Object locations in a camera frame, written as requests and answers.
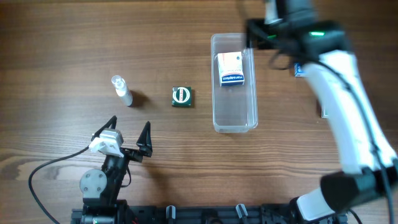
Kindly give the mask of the blue medicine box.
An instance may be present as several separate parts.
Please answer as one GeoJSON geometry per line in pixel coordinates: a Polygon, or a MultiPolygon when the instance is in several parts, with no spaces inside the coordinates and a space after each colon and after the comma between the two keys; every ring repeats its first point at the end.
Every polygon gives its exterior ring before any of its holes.
{"type": "Polygon", "coordinates": [[[294,76],[295,77],[305,77],[306,76],[306,73],[302,69],[302,66],[300,63],[294,64],[294,76]]]}

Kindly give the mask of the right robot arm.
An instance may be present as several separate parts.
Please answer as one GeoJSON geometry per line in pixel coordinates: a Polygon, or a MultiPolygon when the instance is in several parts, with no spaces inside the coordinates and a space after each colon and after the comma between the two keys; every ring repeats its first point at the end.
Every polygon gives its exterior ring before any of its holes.
{"type": "Polygon", "coordinates": [[[328,113],[341,170],[325,175],[317,189],[290,201],[291,223],[316,223],[385,198],[394,223],[397,154],[369,102],[356,56],[338,22],[321,21],[310,1],[266,1],[265,16],[250,18],[237,2],[249,48],[275,50],[301,64],[328,113]]]}

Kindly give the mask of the dark green square box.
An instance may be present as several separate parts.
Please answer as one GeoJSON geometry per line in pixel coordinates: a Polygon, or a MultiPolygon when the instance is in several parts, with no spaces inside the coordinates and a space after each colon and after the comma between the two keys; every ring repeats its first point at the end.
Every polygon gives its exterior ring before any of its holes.
{"type": "Polygon", "coordinates": [[[174,86],[172,88],[172,106],[179,108],[192,106],[192,89],[190,86],[174,86]]]}

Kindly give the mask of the white green Panadol box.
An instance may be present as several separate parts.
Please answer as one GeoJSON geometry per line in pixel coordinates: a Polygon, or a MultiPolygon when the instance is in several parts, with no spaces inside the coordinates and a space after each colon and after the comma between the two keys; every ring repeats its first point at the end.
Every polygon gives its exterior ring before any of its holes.
{"type": "Polygon", "coordinates": [[[328,112],[327,112],[326,107],[324,105],[321,105],[320,108],[321,108],[321,118],[327,119],[328,118],[328,112]]]}

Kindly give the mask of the white Hansaplast box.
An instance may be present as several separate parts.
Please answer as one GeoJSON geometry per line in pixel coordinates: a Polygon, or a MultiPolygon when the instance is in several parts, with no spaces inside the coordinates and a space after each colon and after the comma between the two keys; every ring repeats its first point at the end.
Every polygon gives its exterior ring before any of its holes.
{"type": "Polygon", "coordinates": [[[219,53],[217,59],[220,86],[244,84],[242,52],[219,53]]]}

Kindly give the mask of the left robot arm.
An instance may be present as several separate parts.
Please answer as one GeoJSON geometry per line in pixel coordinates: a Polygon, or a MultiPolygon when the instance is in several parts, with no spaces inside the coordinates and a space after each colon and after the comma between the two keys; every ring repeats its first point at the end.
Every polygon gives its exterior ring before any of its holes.
{"type": "Polygon", "coordinates": [[[72,223],[139,223],[127,201],[119,200],[118,195],[125,187],[124,176],[131,174],[129,163],[152,156],[151,123],[146,122],[136,142],[137,149],[123,147],[124,139],[116,123],[117,117],[113,116],[91,138],[88,149],[104,154],[105,160],[100,169],[91,169],[81,177],[83,208],[72,213],[72,223]]]}

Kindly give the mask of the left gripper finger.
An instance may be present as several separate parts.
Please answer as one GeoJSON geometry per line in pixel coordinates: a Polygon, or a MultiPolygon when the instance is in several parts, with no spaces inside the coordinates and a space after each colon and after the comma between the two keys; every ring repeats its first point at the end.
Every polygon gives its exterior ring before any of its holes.
{"type": "Polygon", "coordinates": [[[150,136],[150,121],[146,122],[137,142],[136,145],[138,147],[145,147],[148,149],[152,149],[152,140],[150,136]]]}
{"type": "Polygon", "coordinates": [[[94,140],[94,138],[98,138],[100,136],[101,132],[105,128],[114,129],[116,127],[116,123],[117,123],[117,117],[116,117],[116,115],[114,115],[111,117],[111,119],[106,124],[104,124],[101,128],[99,128],[99,130],[97,130],[95,133],[93,133],[91,140],[94,140]]]}

